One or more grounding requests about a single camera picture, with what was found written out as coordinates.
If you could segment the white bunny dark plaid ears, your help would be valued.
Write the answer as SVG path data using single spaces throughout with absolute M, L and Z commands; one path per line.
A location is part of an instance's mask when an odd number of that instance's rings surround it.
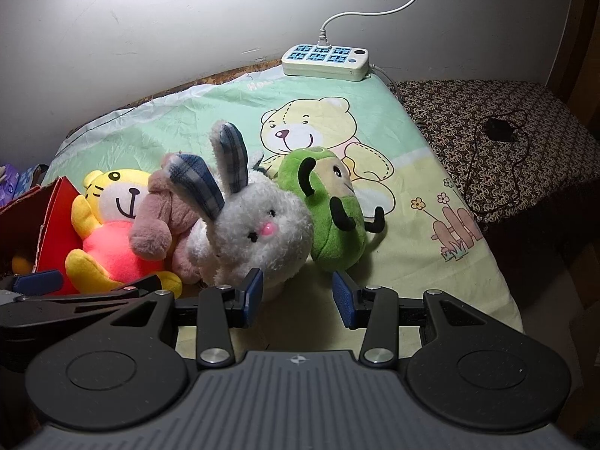
M 260 269 L 262 299 L 270 302 L 306 262 L 313 242 L 310 212 L 296 194 L 250 168 L 234 124 L 214 123 L 210 145 L 215 172 L 189 153 L 173 154 L 162 166 L 171 191 L 199 215 L 187 239 L 188 260 L 207 285 L 236 285 Z

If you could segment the mauve teddy bear plush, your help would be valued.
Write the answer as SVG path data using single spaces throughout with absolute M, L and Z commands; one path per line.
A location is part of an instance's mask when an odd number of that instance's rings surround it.
M 188 258 L 187 240 L 200 216 L 169 188 L 164 167 L 174 155 L 167 153 L 148 178 L 148 194 L 137 209 L 129 245 L 144 260 L 166 261 L 183 284 L 193 285 L 201 275 Z

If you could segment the green mushroom plush toy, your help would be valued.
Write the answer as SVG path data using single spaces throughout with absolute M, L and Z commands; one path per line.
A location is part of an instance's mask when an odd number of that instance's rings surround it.
M 367 235 L 384 230 L 384 210 L 376 207 L 367 220 L 349 172 L 331 150 L 310 147 L 284 156 L 276 173 L 280 188 L 302 199 L 313 221 L 311 258 L 322 270 L 347 270 L 365 252 Z

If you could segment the green bear print bedsheet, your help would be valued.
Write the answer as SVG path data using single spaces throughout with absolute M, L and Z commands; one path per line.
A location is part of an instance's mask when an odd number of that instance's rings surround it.
M 439 288 L 514 329 L 519 309 L 475 218 L 400 102 L 376 76 L 358 82 L 253 72 L 117 110 L 83 125 L 59 147 L 47 179 L 75 186 L 94 170 L 152 172 L 169 152 L 213 159 L 210 127 L 235 124 L 247 150 L 274 175 L 309 147 L 354 190 L 366 216 L 385 212 L 351 277 L 406 298 Z

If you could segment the yellow tiger plush pink belly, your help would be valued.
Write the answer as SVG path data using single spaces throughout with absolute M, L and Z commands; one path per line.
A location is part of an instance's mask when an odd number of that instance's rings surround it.
M 70 213 L 82 247 L 65 259 L 66 274 L 83 295 L 107 293 L 156 274 L 163 290 L 181 296 L 182 281 L 163 260 L 144 260 L 129 245 L 149 177 L 140 169 L 95 169 L 83 179 L 84 193 L 74 198 Z

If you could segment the red cardboard box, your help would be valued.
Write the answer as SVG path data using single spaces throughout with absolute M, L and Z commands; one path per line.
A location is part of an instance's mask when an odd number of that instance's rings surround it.
M 83 241 L 71 224 L 71 205 L 77 189 L 66 177 L 36 186 L 1 208 L 1 275 L 12 274 L 12 259 L 22 257 L 34 272 L 58 270 L 63 278 L 57 296 L 75 295 L 65 260 Z

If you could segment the blue checkered towel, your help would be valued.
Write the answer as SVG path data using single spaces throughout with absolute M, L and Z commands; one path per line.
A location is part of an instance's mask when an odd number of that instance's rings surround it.
M 39 186 L 43 182 L 48 169 L 48 165 L 37 165 L 31 166 L 30 168 L 21 172 L 15 186 L 13 198 L 19 198 L 21 195 L 26 194 L 27 191 L 33 187 Z

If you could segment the purple plastic package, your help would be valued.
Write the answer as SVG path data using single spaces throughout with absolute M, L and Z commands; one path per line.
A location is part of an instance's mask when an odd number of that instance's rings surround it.
M 10 163 L 0 166 L 0 206 L 5 206 L 14 196 L 20 173 Z

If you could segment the brown patterned cushion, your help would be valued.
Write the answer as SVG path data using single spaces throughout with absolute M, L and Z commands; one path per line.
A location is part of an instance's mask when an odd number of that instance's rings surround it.
M 396 95 L 480 225 L 567 196 L 599 198 L 599 143 L 544 85 L 407 80 Z

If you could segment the white blue power strip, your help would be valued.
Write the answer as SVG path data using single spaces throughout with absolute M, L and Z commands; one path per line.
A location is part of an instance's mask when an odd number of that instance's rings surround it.
M 288 76 L 362 80 L 369 71 L 366 49 L 345 46 L 299 44 L 284 53 L 283 71 Z

